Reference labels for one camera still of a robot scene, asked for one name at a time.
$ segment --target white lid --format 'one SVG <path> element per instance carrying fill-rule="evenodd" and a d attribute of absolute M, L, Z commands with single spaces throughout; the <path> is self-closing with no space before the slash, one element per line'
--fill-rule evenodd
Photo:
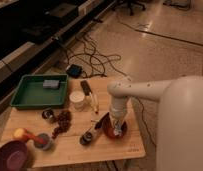
<path fill-rule="evenodd" d="M 85 95 L 82 91 L 73 91 L 70 96 L 70 101 L 73 103 L 82 102 L 85 99 Z"/>

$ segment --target teal plastic tray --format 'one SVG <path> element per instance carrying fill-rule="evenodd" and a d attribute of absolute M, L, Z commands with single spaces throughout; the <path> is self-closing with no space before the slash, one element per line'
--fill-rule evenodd
<path fill-rule="evenodd" d="M 43 88 L 44 80 L 59 80 L 59 88 Z M 10 105 L 17 109 L 62 107 L 66 99 L 67 86 L 67 75 L 24 75 Z"/>

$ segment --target purple bowl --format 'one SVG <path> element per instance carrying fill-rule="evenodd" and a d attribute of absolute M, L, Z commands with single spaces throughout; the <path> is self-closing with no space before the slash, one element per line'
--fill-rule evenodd
<path fill-rule="evenodd" d="M 0 148 L 0 171 L 19 171 L 28 157 L 25 143 L 10 141 Z"/>

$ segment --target floor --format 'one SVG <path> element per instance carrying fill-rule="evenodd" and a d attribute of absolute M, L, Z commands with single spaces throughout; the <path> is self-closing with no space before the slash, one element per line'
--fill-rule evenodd
<path fill-rule="evenodd" d="M 126 73 L 135 81 L 176 79 L 186 75 L 203 75 L 203 0 L 192 0 L 192 7 L 183 11 L 170 6 L 162 5 L 163 0 L 153 0 L 146 3 L 146 11 L 139 7 L 134 8 L 134 16 L 129 16 L 126 6 L 121 6 L 116 11 L 108 11 L 101 18 L 102 23 L 97 23 L 81 37 L 77 34 L 77 42 L 72 47 L 64 47 L 70 58 L 70 64 L 81 65 L 88 76 L 92 75 L 92 68 L 86 63 L 96 45 L 97 57 L 105 63 L 105 75 L 123 76 Z M 47 73 L 65 72 L 68 63 L 67 55 L 62 51 L 62 60 L 53 66 Z M 115 71 L 107 60 L 117 60 L 118 56 L 104 57 L 110 54 L 118 54 L 121 60 L 111 64 L 123 72 Z M 98 59 L 93 58 L 91 63 L 99 64 Z M 93 75 L 103 72 L 100 65 Z M 155 171 L 156 154 L 156 120 L 157 103 L 141 100 L 142 105 L 136 99 L 132 99 L 134 110 L 142 133 L 147 156 L 142 159 L 116 161 L 118 170 L 129 171 Z M 2 115 L 0 121 L 6 120 L 10 109 Z M 0 122 L 0 134 L 3 129 Z M 101 162 L 80 164 L 74 166 L 60 166 L 45 169 L 31 170 L 114 170 L 114 163 Z"/>

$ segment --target chair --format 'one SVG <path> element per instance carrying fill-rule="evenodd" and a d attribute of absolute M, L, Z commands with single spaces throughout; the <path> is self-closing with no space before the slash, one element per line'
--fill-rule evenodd
<path fill-rule="evenodd" d="M 125 4 L 125 3 L 127 4 L 127 7 L 130 9 L 130 15 L 134 15 L 133 8 L 132 8 L 133 4 L 141 6 L 143 11 L 146 10 L 145 5 L 137 2 L 137 0 L 116 0 L 116 4 L 113 6 L 112 9 L 115 10 L 115 8 L 117 6 Z"/>

